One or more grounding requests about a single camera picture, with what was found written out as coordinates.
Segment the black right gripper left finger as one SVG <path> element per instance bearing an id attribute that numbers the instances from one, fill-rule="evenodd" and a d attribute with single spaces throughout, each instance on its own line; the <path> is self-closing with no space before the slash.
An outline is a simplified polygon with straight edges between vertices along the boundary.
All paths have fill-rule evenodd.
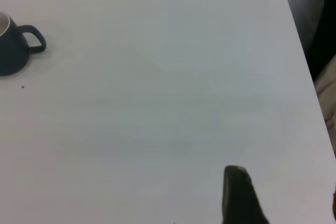
<path id="1" fill-rule="evenodd" d="M 222 196 L 223 223 L 268 223 L 249 173 L 241 166 L 226 166 Z"/>

